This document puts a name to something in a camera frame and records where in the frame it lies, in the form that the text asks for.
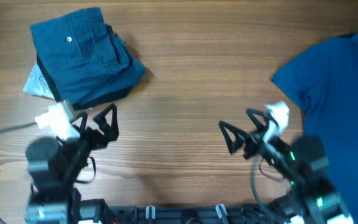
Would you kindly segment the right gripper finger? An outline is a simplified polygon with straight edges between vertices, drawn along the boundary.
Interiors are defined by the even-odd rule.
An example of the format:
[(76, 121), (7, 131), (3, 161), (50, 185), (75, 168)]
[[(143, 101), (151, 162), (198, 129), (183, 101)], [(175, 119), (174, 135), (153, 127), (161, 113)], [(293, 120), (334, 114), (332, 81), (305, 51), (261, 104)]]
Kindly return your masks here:
[(248, 138), (248, 134), (245, 131), (225, 121), (219, 122), (219, 128), (224, 136), (230, 154), (234, 154), (244, 148)]
[[(248, 108), (246, 110), (246, 114), (250, 118), (250, 120), (255, 124), (255, 127), (259, 131), (267, 129), (267, 126), (269, 125), (269, 117), (265, 112)], [(257, 117), (261, 117), (264, 120), (264, 123), (262, 123)]]

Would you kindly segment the blue polo shirt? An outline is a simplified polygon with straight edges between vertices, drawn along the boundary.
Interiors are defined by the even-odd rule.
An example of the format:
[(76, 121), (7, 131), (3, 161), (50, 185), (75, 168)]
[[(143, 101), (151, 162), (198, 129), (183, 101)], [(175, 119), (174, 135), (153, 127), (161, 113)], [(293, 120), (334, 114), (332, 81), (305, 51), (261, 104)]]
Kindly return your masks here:
[(358, 32), (312, 46), (272, 82), (304, 112), (305, 134), (321, 138), (328, 176), (358, 223)]

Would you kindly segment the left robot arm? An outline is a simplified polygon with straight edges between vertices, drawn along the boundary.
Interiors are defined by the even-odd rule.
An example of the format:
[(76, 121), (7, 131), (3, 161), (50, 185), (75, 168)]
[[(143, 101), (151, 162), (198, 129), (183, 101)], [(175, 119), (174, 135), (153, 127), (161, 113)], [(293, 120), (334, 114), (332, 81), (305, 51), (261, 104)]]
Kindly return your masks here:
[(119, 136), (117, 107), (110, 104), (97, 114), (92, 129), (88, 115), (76, 114), (67, 101), (49, 107), (35, 117), (35, 123), (50, 128), (55, 137), (40, 138), (25, 150), (27, 170), (32, 178), (31, 194), (25, 210), (27, 223), (117, 223), (103, 199), (82, 200), (75, 184), (88, 165), (95, 166), (91, 152), (104, 149)]

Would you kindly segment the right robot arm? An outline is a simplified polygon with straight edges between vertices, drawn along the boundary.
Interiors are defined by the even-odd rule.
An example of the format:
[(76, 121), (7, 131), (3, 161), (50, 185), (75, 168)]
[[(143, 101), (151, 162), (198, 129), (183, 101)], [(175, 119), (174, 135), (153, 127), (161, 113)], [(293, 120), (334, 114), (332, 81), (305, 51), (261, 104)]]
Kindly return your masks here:
[(259, 155), (291, 185), (284, 196), (264, 204), (257, 193), (255, 177), (250, 177), (254, 198), (267, 218), (272, 223), (288, 223), (300, 216), (305, 223), (327, 223), (340, 215), (349, 217), (340, 193), (326, 175), (329, 161), (320, 138), (302, 136), (292, 144), (281, 140), (290, 115), (283, 102), (267, 105), (265, 111), (249, 108), (246, 113), (256, 127), (251, 133), (219, 122), (229, 153), (242, 149), (246, 160)]

